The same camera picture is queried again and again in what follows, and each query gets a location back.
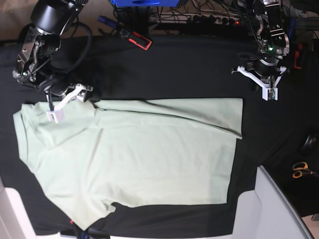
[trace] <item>blue container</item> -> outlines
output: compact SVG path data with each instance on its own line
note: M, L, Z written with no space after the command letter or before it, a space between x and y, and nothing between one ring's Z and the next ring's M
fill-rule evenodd
M111 0L111 3L123 6L183 6L187 0Z

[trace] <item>scissors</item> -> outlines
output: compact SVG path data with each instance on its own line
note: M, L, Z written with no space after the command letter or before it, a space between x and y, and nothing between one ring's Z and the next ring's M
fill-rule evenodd
M306 162L299 162L293 165L293 178L301 178L302 176L315 176L319 177L319 174L313 172L308 168L308 164Z

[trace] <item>black table surface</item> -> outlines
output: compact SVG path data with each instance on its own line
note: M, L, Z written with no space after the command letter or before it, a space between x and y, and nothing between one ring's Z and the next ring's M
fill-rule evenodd
M54 57L65 66L81 52L85 38L68 39ZM69 219L44 196L37 180L18 157L12 115L23 103L45 101L12 78L21 45L0 48L0 177L19 191L38 235L71 228ZM236 153L226 204L201 206L145 206L116 212L93 225L106 235L140 238L198 238L231 234L238 196L254 189L256 169L268 166L275 178L293 188L291 164L300 161L298 147L310 127L319 128L318 59L309 54L303 70L292 71L279 84L279 100L264 101L251 90L251 80L231 74L237 53L254 51L251 42L191 36L156 36L144 51L114 37L96 37L76 76L93 81L104 99L243 98L243 139ZM319 170L317 149L307 162ZM319 200L291 196L302 216L318 213Z

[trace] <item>black cloth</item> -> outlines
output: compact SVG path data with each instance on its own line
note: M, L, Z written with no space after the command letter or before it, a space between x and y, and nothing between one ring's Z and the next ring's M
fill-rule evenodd
M74 60L84 44L82 38L64 41L55 56L56 63L65 66ZM6 155L0 158L0 176L6 187L20 192L36 233L47 235L71 226L69 219L45 198L35 177L18 158L12 114L19 111L21 103L45 100L12 78L19 49L0 48L0 151ZM304 70L286 75L279 84L279 100L266 102L261 92L251 91L250 79L239 73L231 75L231 68L240 63L237 53L251 50L255 50L251 42L211 37L157 36L148 51L116 38L94 39L90 55L76 76L93 81L104 99L240 97L244 108L243 139L237 140L226 204L128 208L115 203L116 211L93 228L106 235L139 238L231 234L238 196L254 189L257 167L266 164L274 171L291 170L301 134L309 125L319 128L319 81L314 77L318 59L313 56Z

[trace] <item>light green t-shirt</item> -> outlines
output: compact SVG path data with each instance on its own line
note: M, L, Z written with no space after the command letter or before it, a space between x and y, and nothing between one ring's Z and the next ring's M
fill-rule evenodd
M47 109L14 114L20 159L81 229L114 212L113 202L226 203L241 99L73 101L59 124Z

